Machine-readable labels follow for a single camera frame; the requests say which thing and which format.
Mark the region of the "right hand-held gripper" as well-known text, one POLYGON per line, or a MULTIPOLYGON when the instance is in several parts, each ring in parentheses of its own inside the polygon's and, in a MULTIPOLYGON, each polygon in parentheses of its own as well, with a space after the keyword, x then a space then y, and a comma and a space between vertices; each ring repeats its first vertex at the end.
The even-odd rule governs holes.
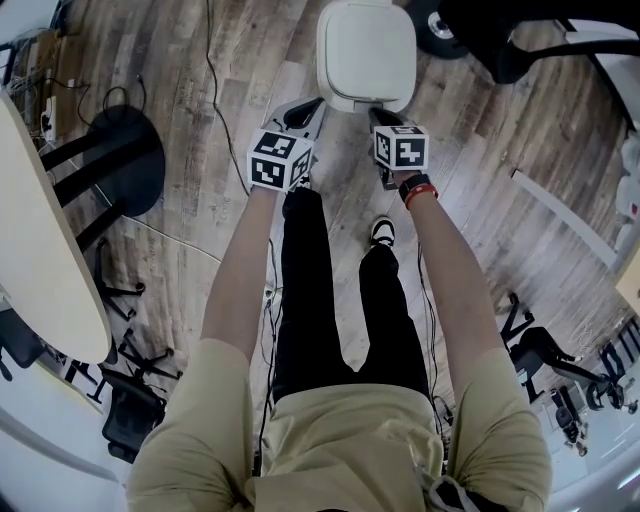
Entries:
POLYGON ((379 107, 371 107, 368 117, 373 131, 373 158, 384 190, 397 188, 394 172, 426 172, 429 135, 423 127, 405 125, 403 117, 389 116, 379 107))

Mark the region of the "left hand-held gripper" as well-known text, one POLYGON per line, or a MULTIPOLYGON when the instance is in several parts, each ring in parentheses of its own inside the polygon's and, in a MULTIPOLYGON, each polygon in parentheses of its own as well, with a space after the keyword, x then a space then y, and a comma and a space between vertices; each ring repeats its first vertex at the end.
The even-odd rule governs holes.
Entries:
POLYGON ((321 97, 299 98, 276 108, 251 139, 248 184, 279 192, 295 188, 311 171, 325 114, 326 102, 321 97))

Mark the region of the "white pedal trash bin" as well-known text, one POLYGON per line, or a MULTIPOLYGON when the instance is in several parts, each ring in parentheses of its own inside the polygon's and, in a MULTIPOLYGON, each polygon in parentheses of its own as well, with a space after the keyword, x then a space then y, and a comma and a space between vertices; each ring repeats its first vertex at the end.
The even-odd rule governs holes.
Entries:
POLYGON ((416 82, 416 32, 391 0, 334 0, 317 23, 317 82, 327 104, 345 113, 403 110, 416 82))

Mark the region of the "person's right forearm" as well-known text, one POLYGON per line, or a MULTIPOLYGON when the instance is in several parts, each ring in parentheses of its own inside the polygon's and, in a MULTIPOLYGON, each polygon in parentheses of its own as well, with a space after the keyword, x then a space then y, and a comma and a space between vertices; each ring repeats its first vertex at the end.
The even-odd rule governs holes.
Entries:
POLYGON ((488 283, 433 189, 414 189, 405 205, 422 247, 450 371, 460 373, 485 352, 503 347, 488 283))

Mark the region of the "person's left forearm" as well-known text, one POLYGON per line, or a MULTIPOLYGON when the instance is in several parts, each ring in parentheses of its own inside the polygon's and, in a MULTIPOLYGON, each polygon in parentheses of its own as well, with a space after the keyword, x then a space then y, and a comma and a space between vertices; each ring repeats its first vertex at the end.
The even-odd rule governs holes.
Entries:
POLYGON ((227 343, 248 360, 258 336, 277 199, 275 190, 251 190, 205 306, 201 337, 227 343))

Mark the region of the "black smartwatch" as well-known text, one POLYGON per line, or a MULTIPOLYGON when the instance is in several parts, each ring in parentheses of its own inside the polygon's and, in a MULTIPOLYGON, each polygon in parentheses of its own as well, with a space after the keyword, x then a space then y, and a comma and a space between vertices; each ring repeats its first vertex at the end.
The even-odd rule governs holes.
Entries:
POLYGON ((427 174, 414 174, 404 180, 398 187, 401 199, 406 201, 414 189, 418 192, 424 191, 425 189, 433 189, 427 174))

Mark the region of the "person's right shoe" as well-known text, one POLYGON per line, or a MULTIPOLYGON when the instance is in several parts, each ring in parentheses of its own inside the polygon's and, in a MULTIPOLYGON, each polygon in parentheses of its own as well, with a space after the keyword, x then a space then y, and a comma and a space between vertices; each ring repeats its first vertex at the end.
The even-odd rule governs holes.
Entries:
POLYGON ((395 245, 395 226, 388 216, 377 217, 371 227, 371 247, 386 246, 393 248, 395 245))

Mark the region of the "black hanging bag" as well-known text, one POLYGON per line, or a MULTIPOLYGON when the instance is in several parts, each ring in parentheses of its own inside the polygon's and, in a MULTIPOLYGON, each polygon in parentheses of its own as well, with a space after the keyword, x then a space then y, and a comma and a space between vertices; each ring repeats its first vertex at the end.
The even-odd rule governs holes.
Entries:
POLYGON ((520 80, 533 64, 530 54, 513 43, 511 31, 504 43, 494 52, 492 77, 497 84, 513 84, 520 80))

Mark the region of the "person's black trousers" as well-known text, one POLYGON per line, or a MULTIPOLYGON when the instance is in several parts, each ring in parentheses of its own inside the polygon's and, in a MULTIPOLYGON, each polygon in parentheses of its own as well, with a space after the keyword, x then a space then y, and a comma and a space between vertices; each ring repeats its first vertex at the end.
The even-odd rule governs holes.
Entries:
POLYGON ((382 384, 427 395, 419 336, 398 278, 392 248, 370 247, 359 265, 369 349, 359 370, 343 359, 335 309, 328 232, 321 196, 295 189, 283 204, 283 318, 273 396, 328 386, 382 384))

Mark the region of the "black office chair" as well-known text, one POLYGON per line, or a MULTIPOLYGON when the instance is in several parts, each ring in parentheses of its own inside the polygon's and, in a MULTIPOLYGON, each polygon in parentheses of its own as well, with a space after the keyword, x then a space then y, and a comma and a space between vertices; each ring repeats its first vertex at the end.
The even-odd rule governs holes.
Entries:
POLYGON ((93 278, 102 302, 110 307, 121 319, 129 322, 136 315, 137 311, 131 308, 128 312, 123 311, 114 301, 115 297, 141 297, 146 291, 146 285, 138 282, 133 289, 122 289, 109 286, 103 276, 103 251, 109 247, 106 238, 101 238, 95 249, 95 262, 93 278))
POLYGON ((520 301, 515 292, 508 294, 511 310, 508 314, 500 336, 514 364, 519 382, 525 387, 529 403, 535 402, 542 392, 536 392, 533 376, 546 364, 551 366, 556 361, 578 362, 582 356, 572 356, 564 352, 544 327, 532 327, 535 321, 530 310, 523 311, 525 321, 514 326, 519 311, 520 301))
POLYGON ((137 369, 127 375, 100 365, 103 382, 111 387, 110 409, 102 435, 112 457, 133 464, 146 437, 163 421, 167 403, 144 381, 144 375, 179 380, 183 372, 171 374, 157 366, 174 355, 171 348, 152 359, 143 357, 134 345, 132 328, 125 331, 117 353, 137 369))
POLYGON ((28 368, 43 353, 45 347, 39 336, 16 314, 13 309, 0 312, 0 374, 11 382, 13 376, 2 360, 9 355, 20 368, 28 368))
MULTIPOLYGON (((555 368, 554 371, 573 380, 590 411, 603 410, 603 398, 606 397, 614 410, 634 415, 638 410, 638 401, 629 401, 625 388, 620 385, 620 381, 626 376, 626 370, 616 348, 607 342, 599 349, 598 356, 606 370, 604 374, 594 374, 569 363, 564 363, 562 368, 555 368)), ((588 453, 589 423, 576 408, 566 386, 552 389, 551 399, 556 405, 555 417, 565 435, 565 445, 575 450, 579 457, 585 457, 588 453)))

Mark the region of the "white plastic bag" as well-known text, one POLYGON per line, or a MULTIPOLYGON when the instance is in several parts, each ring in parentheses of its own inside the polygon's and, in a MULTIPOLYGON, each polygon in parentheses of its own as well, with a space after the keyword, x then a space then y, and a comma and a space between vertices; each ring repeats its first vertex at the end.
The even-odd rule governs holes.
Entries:
POLYGON ((623 176, 617 191, 615 206, 619 215, 628 218, 619 232, 615 250, 619 251, 629 235, 633 223, 640 216, 640 132, 631 131, 621 147, 623 176))

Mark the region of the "white power strip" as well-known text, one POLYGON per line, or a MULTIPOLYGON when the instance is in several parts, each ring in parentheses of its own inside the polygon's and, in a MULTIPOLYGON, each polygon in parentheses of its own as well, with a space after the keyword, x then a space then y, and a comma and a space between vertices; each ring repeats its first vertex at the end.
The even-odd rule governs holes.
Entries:
POLYGON ((41 135, 47 142, 54 142, 57 138, 57 98, 50 96, 46 99, 44 110, 40 116, 41 135))

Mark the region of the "cardboard box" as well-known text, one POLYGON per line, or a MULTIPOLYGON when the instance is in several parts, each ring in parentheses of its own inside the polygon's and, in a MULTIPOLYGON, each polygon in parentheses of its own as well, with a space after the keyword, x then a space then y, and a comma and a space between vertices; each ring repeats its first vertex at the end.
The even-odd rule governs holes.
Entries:
POLYGON ((16 41, 6 85, 11 96, 37 87, 53 76, 62 39, 60 30, 46 29, 29 33, 16 41))

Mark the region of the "person's beige shirt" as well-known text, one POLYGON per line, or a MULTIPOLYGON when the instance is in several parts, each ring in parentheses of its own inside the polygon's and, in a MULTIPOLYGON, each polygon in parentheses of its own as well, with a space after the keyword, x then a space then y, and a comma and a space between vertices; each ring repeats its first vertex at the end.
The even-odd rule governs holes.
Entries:
POLYGON ((424 512, 446 508, 441 484, 508 512, 549 500, 547 444, 504 349, 472 365, 449 449, 422 394, 329 386, 276 403, 254 476, 252 412, 245 355, 200 341, 134 462, 129 511, 424 512))

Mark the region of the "black pedestal fan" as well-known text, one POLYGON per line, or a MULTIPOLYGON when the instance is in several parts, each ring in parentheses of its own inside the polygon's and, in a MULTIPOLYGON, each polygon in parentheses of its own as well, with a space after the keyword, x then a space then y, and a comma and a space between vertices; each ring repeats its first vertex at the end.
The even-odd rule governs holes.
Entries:
POLYGON ((73 157, 82 166, 54 186, 61 205, 93 189, 106 206, 137 217, 159 200, 165 182, 163 144, 153 123, 135 107, 117 105, 100 112, 87 132, 41 157, 52 170, 73 157))

